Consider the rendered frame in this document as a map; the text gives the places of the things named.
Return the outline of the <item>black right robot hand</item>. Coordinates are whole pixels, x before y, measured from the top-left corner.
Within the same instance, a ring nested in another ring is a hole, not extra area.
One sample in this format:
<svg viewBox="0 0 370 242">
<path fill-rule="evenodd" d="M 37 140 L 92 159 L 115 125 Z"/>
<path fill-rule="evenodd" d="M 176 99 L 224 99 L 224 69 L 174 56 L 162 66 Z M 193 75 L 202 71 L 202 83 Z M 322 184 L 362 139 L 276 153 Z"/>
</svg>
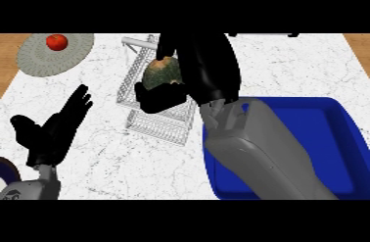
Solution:
<svg viewBox="0 0 370 242">
<path fill-rule="evenodd" d="M 183 83 L 165 83 L 152 90 L 142 81 L 134 84 L 136 101 L 146 114 L 171 109 L 186 101 L 186 96 L 198 105 L 216 100 L 226 104 L 239 100 L 241 69 L 224 33 L 162 33 L 154 60 L 165 57 L 179 59 Z"/>
</svg>

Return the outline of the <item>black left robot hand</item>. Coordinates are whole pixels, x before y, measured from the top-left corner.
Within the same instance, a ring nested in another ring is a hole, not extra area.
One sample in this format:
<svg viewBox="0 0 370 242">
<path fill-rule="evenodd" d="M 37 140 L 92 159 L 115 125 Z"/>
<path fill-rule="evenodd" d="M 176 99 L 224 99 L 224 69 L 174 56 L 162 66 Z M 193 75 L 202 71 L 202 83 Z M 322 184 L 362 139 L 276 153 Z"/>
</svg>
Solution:
<svg viewBox="0 0 370 242">
<path fill-rule="evenodd" d="M 27 116 L 11 117 L 17 131 L 17 141 L 30 150 L 27 166 L 58 166 L 64 161 L 74 141 L 76 133 L 93 106 L 89 86 L 76 89 L 62 110 L 46 123 L 39 125 Z"/>
</svg>

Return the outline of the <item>green orange squash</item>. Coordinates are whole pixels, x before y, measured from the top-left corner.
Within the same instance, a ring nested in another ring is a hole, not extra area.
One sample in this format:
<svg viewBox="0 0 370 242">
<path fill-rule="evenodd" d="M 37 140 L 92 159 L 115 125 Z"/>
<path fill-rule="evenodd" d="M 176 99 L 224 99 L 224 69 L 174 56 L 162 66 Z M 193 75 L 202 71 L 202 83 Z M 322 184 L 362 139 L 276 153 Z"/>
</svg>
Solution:
<svg viewBox="0 0 370 242">
<path fill-rule="evenodd" d="M 165 83 L 182 84 L 183 76 L 179 59 L 165 57 L 161 61 L 154 60 L 146 67 L 142 83 L 148 90 Z"/>
</svg>

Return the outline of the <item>blue plastic tray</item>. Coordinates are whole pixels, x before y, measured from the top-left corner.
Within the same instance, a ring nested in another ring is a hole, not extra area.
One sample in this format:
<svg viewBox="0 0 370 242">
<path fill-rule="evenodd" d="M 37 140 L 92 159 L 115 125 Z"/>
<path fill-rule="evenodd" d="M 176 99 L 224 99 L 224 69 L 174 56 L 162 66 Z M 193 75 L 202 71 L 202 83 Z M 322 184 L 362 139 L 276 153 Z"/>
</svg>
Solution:
<svg viewBox="0 0 370 242">
<path fill-rule="evenodd" d="M 304 146 L 317 177 L 341 200 L 370 200 L 370 149 L 339 102 L 326 97 L 258 97 Z M 257 200 L 252 188 L 220 164 L 205 148 L 204 160 L 216 196 Z"/>
</svg>

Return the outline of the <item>dark blue round object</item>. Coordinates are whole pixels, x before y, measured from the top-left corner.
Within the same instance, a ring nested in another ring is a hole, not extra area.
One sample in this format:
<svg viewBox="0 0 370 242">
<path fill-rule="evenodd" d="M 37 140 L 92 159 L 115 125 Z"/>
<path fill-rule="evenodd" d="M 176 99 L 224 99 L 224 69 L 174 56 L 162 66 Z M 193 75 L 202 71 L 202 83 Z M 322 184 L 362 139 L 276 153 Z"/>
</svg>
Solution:
<svg viewBox="0 0 370 242">
<path fill-rule="evenodd" d="M 15 164 L 5 157 L 0 157 L 0 178 L 8 185 L 22 180 Z"/>
</svg>

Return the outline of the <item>round grey placemat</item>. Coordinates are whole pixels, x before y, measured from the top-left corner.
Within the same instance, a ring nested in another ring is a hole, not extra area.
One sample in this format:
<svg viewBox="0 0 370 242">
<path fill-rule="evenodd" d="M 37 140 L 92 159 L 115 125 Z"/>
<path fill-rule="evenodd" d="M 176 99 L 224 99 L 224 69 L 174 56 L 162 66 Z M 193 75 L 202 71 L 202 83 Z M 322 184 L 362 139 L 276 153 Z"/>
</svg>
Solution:
<svg viewBox="0 0 370 242">
<path fill-rule="evenodd" d="M 20 70 L 36 77 L 49 77 L 70 71 L 89 56 L 95 46 L 93 33 L 64 33 L 67 48 L 53 51 L 46 45 L 49 33 L 34 33 L 18 51 Z"/>
</svg>

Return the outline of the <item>red apple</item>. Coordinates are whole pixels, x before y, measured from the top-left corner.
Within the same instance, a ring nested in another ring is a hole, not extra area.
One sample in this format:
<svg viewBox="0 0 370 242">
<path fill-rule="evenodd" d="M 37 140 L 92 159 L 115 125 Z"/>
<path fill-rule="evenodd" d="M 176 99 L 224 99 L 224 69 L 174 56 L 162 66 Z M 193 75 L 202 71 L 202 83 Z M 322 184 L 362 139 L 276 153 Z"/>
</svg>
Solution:
<svg viewBox="0 0 370 242">
<path fill-rule="evenodd" d="M 46 46 L 53 51 L 62 51 L 68 46 L 68 38 L 62 34 L 53 34 L 46 38 Z"/>
</svg>

